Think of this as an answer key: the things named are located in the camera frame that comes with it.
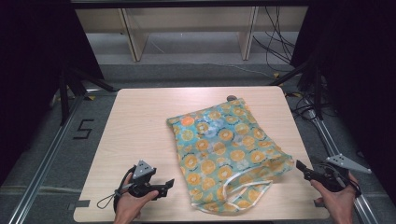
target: floral fabric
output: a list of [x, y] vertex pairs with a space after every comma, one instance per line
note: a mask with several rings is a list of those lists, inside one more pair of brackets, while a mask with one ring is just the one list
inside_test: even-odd
[[292, 157], [265, 134], [243, 99], [170, 118], [192, 206], [221, 214], [253, 206]]

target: aluminum rail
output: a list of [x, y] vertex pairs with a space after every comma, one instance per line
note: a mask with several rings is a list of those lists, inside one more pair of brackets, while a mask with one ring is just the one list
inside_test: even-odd
[[[337, 145], [334, 143], [332, 136], [329, 133], [325, 123], [323, 120], [318, 119], [316, 117], [315, 111], [310, 110], [309, 114], [313, 119], [313, 122], [320, 130], [320, 133], [323, 136], [323, 139], [327, 145], [326, 150], [330, 154], [330, 156], [339, 155], [341, 152], [338, 149]], [[376, 218], [373, 210], [370, 207], [369, 202], [366, 200], [364, 193], [355, 200], [355, 210], [358, 213], [359, 220], [363, 224], [378, 224], [378, 219]]]
[[51, 145], [49, 146], [49, 150], [47, 151], [46, 155], [44, 156], [43, 161], [41, 162], [40, 166], [38, 167], [37, 171], [35, 172], [35, 176], [33, 177], [32, 181], [30, 182], [29, 186], [27, 187], [26, 191], [23, 193], [23, 196], [15, 207], [14, 212], [9, 219], [9, 224], [19, 224], [23, 223], [26, 219], [27, 214], [29, 213], [30, 208], [35, 200], [35, 196], [37, 195], [38, 191], [40, 190], [40, 186], [43, 183], [47, 173], [52, 165], [52, 162], [58, 153], [59, 148], [64, 141], [64, 136], [69, 129], [69, 125], [73, 120], [74, 115], [76, 114], [77, 109], [81, 105], [84, 96], [77, 96], [75, 98], [75, 102], [73, 103], [72, 107], [70, 108], [70, 116], [65, 121], [64, 125], [60, 127], [58, 132], [55, 135]]
[[28, 6], [72, 8], [141, 8], [141, 7], [306, 7], [330, 4], [329, 0], [22, 0]]

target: yellow flower pattern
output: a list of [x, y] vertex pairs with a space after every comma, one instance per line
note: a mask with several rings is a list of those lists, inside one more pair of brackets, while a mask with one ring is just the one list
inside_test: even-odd
[[201, 211], [248, 209], [293, 167], [292, 157], [266, 135], [243, 99], [170, 118], [167, 124], [191, 204]]

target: cable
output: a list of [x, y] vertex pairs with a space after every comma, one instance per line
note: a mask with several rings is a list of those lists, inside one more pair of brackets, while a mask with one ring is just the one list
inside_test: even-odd
[[[26, 186], [2, 186], [1, 192], [23, 192], [26, 190]], [[42, 193], [81, 193], [81, 189], [68, 189], [68, 188], [56, 188], [56, 187], [45, 187], [42, 186], [39, 189]]]
[[326, 153], [328, 154], [328, 156], [330, 156], [330, 155], [329, 155], [329, 150], [328, 150], [328, 148], [327, 148], [327, 144], [326, 144], [326, 142], [325, 142], [323, 136], [322, 136], [321, 133], [320, 133], [320, 129], [318, 128], [318, 126], [317, 126], [317, 125], [314, 123], [314, 121], [313, 121], [314, 119], [317, 118], [317, 115], [315, 115], [313, 118], [307, 118], [307, 117], [304, 115], [304, 113], [306, 113], [306, 112], [309, 111], [309, 110], [315, 109], [315, 107], [314, 107], [313, 105], [303, 105], [303, 106], [300, 106], [300, 107], [299, 107], [300, 102], [301, 102], [302, 100], [306, 99], [307, 97], [309, 98], [309, 96], [310, 96], [311, 94], [312, 94], [312, 93], [304, 94], [303, 97], [302, 97], [302, 99], [300, 99], [300, 100], [297, 102], [297, 104], [296, 104], [296, 106], [295, 106], [295, 109], [291, 109], [290, 111], [291, 111], [291, 113], [297, 114], [296, 116], [293, 116], [294, 119], [297, 119], [298, 117], [301, 117], [303, 120], [309, 121], [312, 125], [314, 125], [315, 129], [317, 130], [317, 133], [318, 133], [320, 142], [322, 143], [322, 145], [323, 145], [324, 148], [326, 149]]
[[[274, 68], [273, 66], [271, 66], [271, 65], [268, 63], [268, 51], [271, 52], [271, 53], [273, 53], [273, 54], [274, 54], [277, 58], [279, 58], [279, 59], [281, 59], [281, 58], [279, 57], [279, 56], [281, 56], [281, 57], [283, 58], [283, 59], [281, 59], [283, 62], [285, 62], [285, 63], [290, 63], [290, 58], [289, 58], [289, 55], [288, 55], [288, 53], [290, 54], [290, 51], [289, 51], [289, 49], [287, 48], [287, 46], [285, 45], [284, 38], [283, 38], [282, 34], [278, 31], [278, 29], [280, 30], [280, 25], [279, 25], [279, 7], [276, 7], [276, 23], [274, 23], [274, 20], [272, 19], [271, 15], [269, 14], [268, 8], [267, 8], [267, 7], [265, 7], [265, 11], [267, 12], [268, 18], [270, 19], [270, 21], [271, 21], [271, 23], [272, 23], [272, 25], [273, 25], [273, 27], [274, 27], [274, 31], [272, 32], [271, 35], [269, 35], [269, 36], [270, 36], [270, 41], [269, 41], [269, 43], [268, 43], [268, 46], [265, 47], [265, 46], [264, 46], [263, 44], [261, 44], [257, 39], [256, 39], [256, 41], [257, 41], [264, 49], [267, 50], [267, 51], [265, 52], [265, 61], [266, 61], [267, 65], [268, 65], [271, 69], [276, 70], [276, 71], [279, 71], [279, 72], [290, 72], [290, 71], [285, 71], [285, 70], [276, 69], [276, 68]], [[277, 35], [279, 36], [279, 39], [276, 39], [276, 38], [274, 37], [275, 33], [277, 33]], [[285, 52], [285, 54], [286, 54], [286, 57], [283, 56], [283, 55], [281, 55], [280, 53], [275, 53], [274, 50], [270, 50], [270, 46], [271, 46], [271, 43], [272, 43], [272, 40], [273, 40], [273, 39], [276, 39], [276, 40], [278, 40], [278, 41], [281, 42], [282, 48], [283, 48], [283, 50], [284, 50], [284, 52]]]
[[[331, 105], [332, 105], [331, 100], [330, 100], [328, 97], [326, 97], [327, 95], [326, 95], [325, 93], [326, 93], [326, 92], [323, 92], [323, 93], [322, 93], [322, 96], [323, 96], [323, 98], [324, 98], [324, 100], [325, 100], [325, 103], [321, 103], [321, 104], [319, 104], [319, 105], [315, 105], [315, 104], [312, 103], [312, 104], [308, 104], [308, 105], [304, 105], [304, 106], [299, 107], [299, 104], [300, 104], [300, 102], [301, 102], [302, 100], [309, 101], [309, 98], [310, 98], [311, 96], [314, 96], [314, 93], [308, 93], [308, 94], [305, 93], [305, 94], [303, 95], [303, 98], [296, 104], [295, 108], [290, 110], [292, 113], [295, 113], [295, 114], [296, 114], [296, 115], [293, 116], [293, 117], [296, 119], [296, 118], [298, 118], [299, 116], [301, 116], [302, 119], [304, 119], [304, 120], [312, 120], [312, 119], [315, 119], [315, 118], [317, 117], [317, 115], [315, 115], [313, 118], [307, 118], [306, 116], [304, 116], [304, 113], [306, 113], [306, 112], [309, 111], [310, 109], [315, 110], [315, 109], [317, 109], [318, 107], [320, 107], [320, 109], [323, 109], [323, 108], [326, 108], [326, 107], [331, 106]], [[324, 114], [324, 115], [329, 116], [329, 117], [338, 117], [336, 113], [335, 113], [334, 115], [332, 115], [332, 114], [326, 113], [326, 111], [324, 111], [324, 110], [320, 110], [320, 112], [321, 112], [322, 114]]]
[[361, 196], [361, 186], [351, 179], [349, 179], [349, 184], [355, 190], [355, 198]]
[[[281, 39], [277, 39], [277, 38], [275, 38], [275, 37], [273, 37], [273, 39], [274, 40], [276, 40], [277, 42], [282, 42], [282, 40]], [[292, 43], [290, 43], [289, 41], [286, 41], [286, 42], [284, 42], [286, 45], [289, 45], [290, 47], [292, 47], [292, 48], [295, 48], [295, 45], [294, 44], [292, 44]]]
[[[120, 182], [120, 186], [119, 186], [117, 189], [114, 190], [114, 193], [113, 193], [113, 194], [110, 194], [110, 195], [108, 195], [107, 197], [101, 199], [101, 200], [96, 204], [96, 206], [97, 206], [98, 208], [100, 208], [100, 209], [105, 209], [114, 197], [116, 197], [116, 196], [119, 196], [119, 197], [120, 197], [123, 193], [127, 192], [127, 191], [121, 192], [121, 190], [124, 189], [123, 183], [125, 182], [126, 177], [128, 177], [128, 174], [134, 172], [134, 169], [135, 169], [135, 167], [129, 169], [129, 170], [126, 172], [126, 174], [124, 175], [123, 179], [122, 179], [121, 182]], [[108, 201], [107, 201], [107, 203], [105, 204], [105, 206], [99, 205], [101, 202], [103, 202], [103, 201], [106, 200], [106, 199], [108, 199]]]
[[[160, 49], [160, 47], [158, 47], [153, 41], [150, 41], [150, 43], [154, 46], [154, 48], [156, 48], [157, 50], [159, 50], [161, 53], [166, 54], [166, 53], [165, 53], [162, 49]], [[275, 77], [272, 77], [272, 76], [270, 76], [270, 75], [268, 75], [268, 74], [266, 74], [266, 73], [264, 73], [264, 72], [248, 70], [248, 69], [245, 69], [245, 68], [242, 68], [242, 67], [238, 67], [238, 66], [232, 65], [232, 64], [224, 64], [224, 63], [188, 63], [188, 62], [181, 63], [181, 62], [175, 62], [175, 61], [173, 61], [173, 60], [168, 60], [168, 61], [171, 62], [171, 63], [178, 63], [178, 64], [196, 64], [196, 65], [213, 64], [213, 65], [217, 65], [217, 66], [234, 67], [234, 68], [237, 68], [237, 69], [239, 69], [239, 70], [241, 70], [241, 71], [244, 71], [244, 72], [257, 73], [257, 74], [261, 74], [261, 75], [264, 75], [264, 76], [266, 76], [266, 77], [269, 77], [269, 78], [271, 78], [271, 79], [276, 79]]]

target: gray floor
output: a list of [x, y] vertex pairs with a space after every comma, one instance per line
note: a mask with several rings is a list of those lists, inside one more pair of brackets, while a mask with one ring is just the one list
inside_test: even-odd
[[[266, 34], [259, 33], [255, 36], [263, 44], [268, 44], [269, 38]], [[297, 33], [285, 33], [284, 36], [290, 42], [294, 42]], [[118, 88], [263, 86], [268, 85], [276, 73], [267, 65], [267, 61], [274, 68], [292, 69], [278, 58], [266, 54], [256, 42], [253, 42], [249, 60], [242, 61], [236, 38], [234, 33], [152, 34], [141, 62], [133, 63], [124, 35], [89, 35], [106, 81]], [[280, 45], [273, 45], [272, 48], [277, 51], [282, 50]], [[294, 91], [298, 78], [286, 82], [284, 90]], [[86, 86], [90, 90], [96, 89], [90, 83]], [[92, 95], [95, 95], [93, 100], [84, 100], [78, 108], [25, 223], [75, 223], [73, 205], [78, 201], [116, 98], [116, 94], [101, 91]], [[294, 108], [300, 100], [299, 97], [287, 97], [290, 108]], [[350, 159], [368, 167], [366, 161], [356, 155], [358, 148], [343, 122], [334, 116], [334, 110], [329, 107], [324, 112], [325, 124], [339, 150]], [[84, 127], [92, 129], [92, 132], [88, 139], [76, 140], [74, 137], [81, 136], [81, 132], [77, 129], [83, 119], [93, 119], [84, 123]], [[0, 223], [8, 221], [24, 190], [34, 177], [60, 127], [60, 120], [60, 102], [55, 100], [53, 108], [43, 119], [31, 148], [21, 155], [1, 188]], [[296, 118], [295, 122], [308, 155], [312, 158], [325, 159], [327, 157], [325, 146], [315, 126], [301, 118]], [[353, 174], [361, 182], [363, 193], [378, 223], [395, 223], [396, 209], [376, 180], [375, 174], [357, 172]], [[285, 220], [275, 223], [332, 222], [330, 219], [325, 219]], [[360, 223], [356, 214], [354, 223]]]

